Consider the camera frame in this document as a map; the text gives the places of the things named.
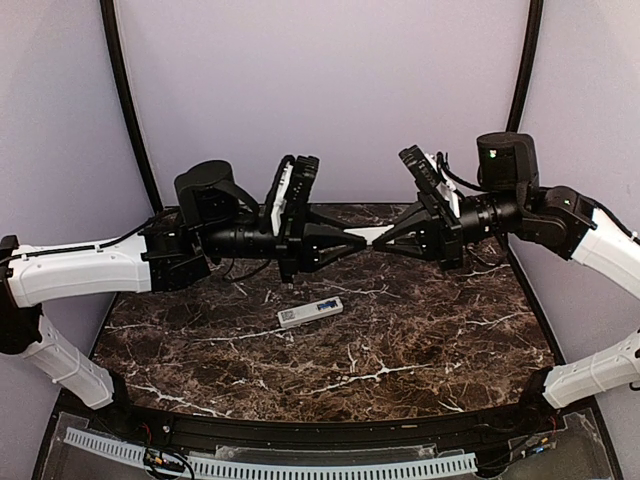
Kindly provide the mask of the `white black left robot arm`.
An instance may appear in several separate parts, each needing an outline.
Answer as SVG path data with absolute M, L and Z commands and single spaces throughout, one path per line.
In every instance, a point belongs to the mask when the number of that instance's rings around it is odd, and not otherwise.
M 51 247 L 1 241 L 1 350 L 17 355 L 102 410 L 120 436 L 141 427 L 123 380 L 97 366 L 46 317 L 50 300 L 111 292 L 173 292 L 207 277 L 222 259 L 277 263 L 283 282 L 364 250 L 367 240 L 313 215 L 316 157 L 284 157 L 263 202 L 240 187 L 230 163 L 202 162 L 176 177 L 178 203 L 127 234 Z

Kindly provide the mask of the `blue battery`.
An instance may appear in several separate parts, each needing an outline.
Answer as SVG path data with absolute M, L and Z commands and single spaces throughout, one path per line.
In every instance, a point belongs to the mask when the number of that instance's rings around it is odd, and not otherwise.
M 338 303 L 336 300 L 327 300 L 324 302 L 321 302 L 317 305 L 317 308 L 319 310 L 325 310 L 325 309 L 333 309 L 333 308 L 337 308 L 338 307 Z

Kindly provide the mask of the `white remote control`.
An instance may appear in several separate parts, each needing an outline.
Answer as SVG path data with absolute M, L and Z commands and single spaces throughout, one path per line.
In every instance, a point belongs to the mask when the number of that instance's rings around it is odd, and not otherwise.
M 336 300 L 338 303 L 337 308 L 319 310 L 317 305 L 327 300 Z M 281 328 L 294 328 L 309 322 L 320 320 L 326 317 L 330 317 L 343 312 L 344 306 L 341 299 L 337 296 L 327 299 L 315 301 L 305 305 L 289 308 L 279 311 L 277 318 Z

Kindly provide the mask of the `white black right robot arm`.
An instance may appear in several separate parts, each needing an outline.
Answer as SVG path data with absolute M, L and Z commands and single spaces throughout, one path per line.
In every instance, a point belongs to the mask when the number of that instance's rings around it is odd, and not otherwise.
M 596 200 L 567 186 L 542 187 L 533 138 L 496 132 L 476 140 L 477 185 L 458 190 L 443 153 L 412 146 L 399 154 L 418 188 L 417 200 L 372 240 L 373 249 L 461 267 L 470 244 L 513 234 L 586 266 L 633 296 L 639 294 L 639 236 Z

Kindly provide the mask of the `white battery cover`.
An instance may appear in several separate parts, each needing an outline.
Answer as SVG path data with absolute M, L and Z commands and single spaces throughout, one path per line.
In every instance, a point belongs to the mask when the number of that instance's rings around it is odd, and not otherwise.
M 348 233 L 355 236 L 360 236 L 366 240 L 368 244 L 372 244 L 381 235 L 392 229 L 392 225 L 384 226 L 369 226 L 360 228 L 348 228 L 344 229 L 344 233 Z

